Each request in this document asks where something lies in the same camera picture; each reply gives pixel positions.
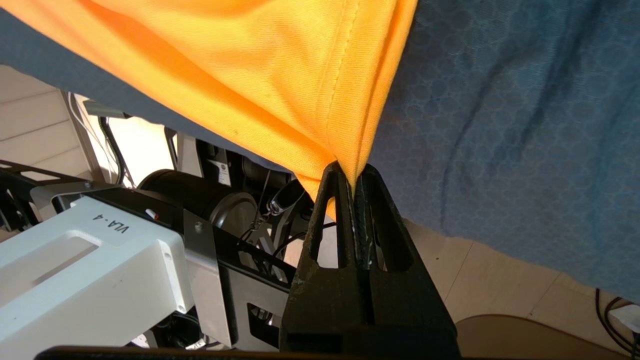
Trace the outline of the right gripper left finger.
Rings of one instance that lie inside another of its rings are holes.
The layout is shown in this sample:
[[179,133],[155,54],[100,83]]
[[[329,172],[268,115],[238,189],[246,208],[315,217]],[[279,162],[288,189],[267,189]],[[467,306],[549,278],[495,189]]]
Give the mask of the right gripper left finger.
[[[318,258],[323,221],[334,200],[338,267],[325,268]],[[332,162],[323,172],[308,231],[302,244],[279,330],[283,352],[339,352],[343,333],[363,325],[362,256],[354,196],[345,171]]]

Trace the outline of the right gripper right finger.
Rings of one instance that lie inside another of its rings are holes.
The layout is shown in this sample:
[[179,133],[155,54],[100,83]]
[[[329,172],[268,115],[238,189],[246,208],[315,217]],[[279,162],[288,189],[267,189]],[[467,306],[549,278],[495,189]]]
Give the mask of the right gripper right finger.
[[364,322],[352,332],[352,349],[459,353],[450,314],[374,166],[356,182],[353,223]]

